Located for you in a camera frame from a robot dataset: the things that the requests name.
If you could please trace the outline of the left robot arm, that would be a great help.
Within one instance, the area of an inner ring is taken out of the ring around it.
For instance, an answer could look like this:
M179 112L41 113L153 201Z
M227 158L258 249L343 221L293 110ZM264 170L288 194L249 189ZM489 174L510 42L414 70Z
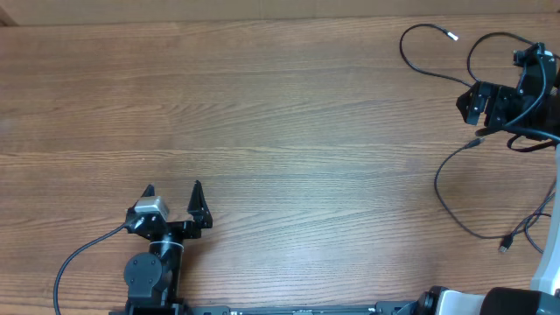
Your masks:
M127 210L124 228L149 241L146 252L132 256L123 272L128 285L125 314L190 314L179 297L179 279L184 241L199 239L213 226L202 184L194 183L187 207L190 220L169 221L169 208L155 187L149 184L142 196Z

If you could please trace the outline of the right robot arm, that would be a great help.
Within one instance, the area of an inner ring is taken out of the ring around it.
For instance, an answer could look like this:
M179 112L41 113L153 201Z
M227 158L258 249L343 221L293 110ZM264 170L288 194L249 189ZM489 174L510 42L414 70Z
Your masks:
M521 69L515 87L476 80L456 102L463 120L475 125L483 117L484 126L476 139L465 144L471 149L481 144L485 136L496 132L511 134L507 145L520 137L536 144L523 152L559 146L559 71L558 56L541 42L529 43L528 48L513 53L513 63ZM551 213L544 206L551 204ZM434 286L416 302L406 304L402 314L557 314L559 312L559 184L554 182L542 204L524 218L512 232L500 237L500 251L505 252L518 234L527 235L539 218L550 219L544 247L537 247L538 262L533 269L522 272L519 263L508 260L495 272L504 281L518 277L529 279L525 289L508 288L502 284L484 294L474 294Z

